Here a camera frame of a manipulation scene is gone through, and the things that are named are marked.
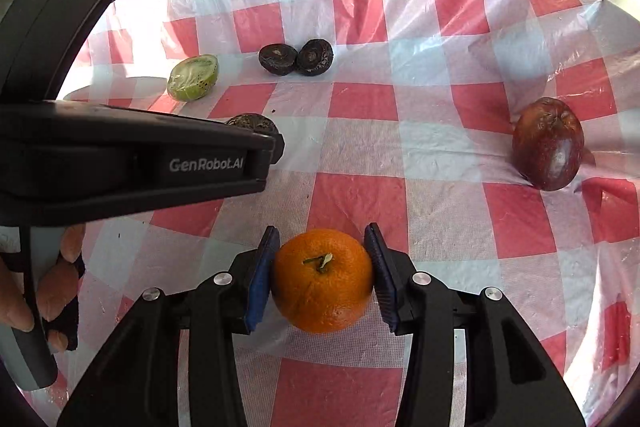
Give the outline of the person left hand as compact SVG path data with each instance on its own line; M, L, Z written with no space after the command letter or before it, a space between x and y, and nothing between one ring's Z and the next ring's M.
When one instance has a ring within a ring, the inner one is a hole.
M62 235L60 254L56 265L40 280L36 303L40 317L50 323L47 332L48 343L56 352L74 351L77 349L77 333L70 329L66 317L58 321L63 325L62 331L53 327L54 322L62 317L65 311L72 309L72 303L78 295L78 284L81 278L80 255L84 243L87 225L72 225ZM32 311L18 287L16 276L1 262L1 323L24 333L35 326Z

